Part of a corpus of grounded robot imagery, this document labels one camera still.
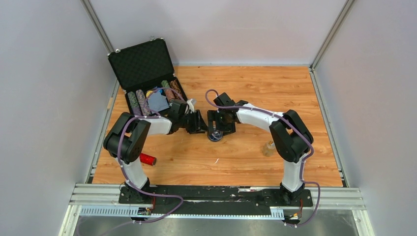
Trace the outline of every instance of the gray wall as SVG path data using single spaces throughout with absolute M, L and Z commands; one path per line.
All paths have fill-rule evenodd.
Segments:
M 417 2 L 358 0 L 317 70 L 376 235 L 415 235 Z
M 0 1 L 0 231 L 57 235 L 115 77 L 78 0 Z
M 308 64 L 345 0 L 91 0 L 114 48 L 164 37 L 174 63 Z

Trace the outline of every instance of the stack of poker chips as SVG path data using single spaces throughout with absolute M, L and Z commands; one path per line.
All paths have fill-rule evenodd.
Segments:
M 178 94 L 181 94 L 181 90 L 179 89 L 178 83 L 176 80 L 172 80 L 170 82 L 170 86 L 173 90 L 175 90 Z M 176 99 L 181 99 L 176 93 L 174 93 Z
M 133 114 L 135 116 L 141 116 L 141 108 L 139 107 L 138 100 L 136 99 L 134 92 L 128 92 L 127 97 L 129 98 L 130 107 L 132 108 Z
M 136 97 L 138 98 L 140 109 L 142 109 L 142 114 L 144 116 L 151 115 L 148 104 L 145 102 L 146 97 L 142 90 L 136 91 Z
M 164 92 L 165 92 L 165 95 L 167 96 L 168 101 L 171 102 L 171 100 L 175 99 L 174 93 L 170 89 L 166 89 L 166 88 L 170 88 L 168 81 L 163 80 L 161 82 L 161 85 L 165 88 Z

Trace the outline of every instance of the wooden table surface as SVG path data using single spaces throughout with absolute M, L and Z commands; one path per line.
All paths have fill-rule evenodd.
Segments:
M 307 67 L 180 66 L 176 74 L 187 97 L 197 100 L 195 107 L 206 122 L 207 110 L 215 110 L 205 101 L 208 89 L 271 111 L 297 111 L 314 137 L 315 154 L 306 163 L 304 179 L 322 186 L 342 186 Z M 107 131 L 126 111 L 119 89 Z M 271 157 L 262 155 L 269 140 L 269 132 L 247 124 L 236 124 L 236 133 L 216 143 L 206 134 L 190 135 L 180 129 L 172 135 L 148 136 L 142 152 L 156 157 L 157 162 L 142 166 L 151 184 L 278 186 L 283 159 L 277 152 Z M 115 159 L 102 149 L 93 183 L 123 181 Z

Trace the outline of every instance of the red cylinder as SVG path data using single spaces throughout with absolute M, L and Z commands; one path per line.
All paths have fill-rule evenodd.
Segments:
M 148 164 L 148 165 L 151 165 L 151 166 L 155 165 L 155 163 L 156 163 L 156 158 L 155 157 L 146 155 L 144 153 L 141 153 L 139 155 L 139 159 L 141 160 L 142 163 L 145 163 L 145 164 Z

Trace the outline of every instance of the small glass bottle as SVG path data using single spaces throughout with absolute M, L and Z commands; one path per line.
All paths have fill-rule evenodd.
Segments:
M 262 154 L 264 156 L 272 156 L 275 152 L 275 143 L 273 141 L 266 142 L 262 148 Z

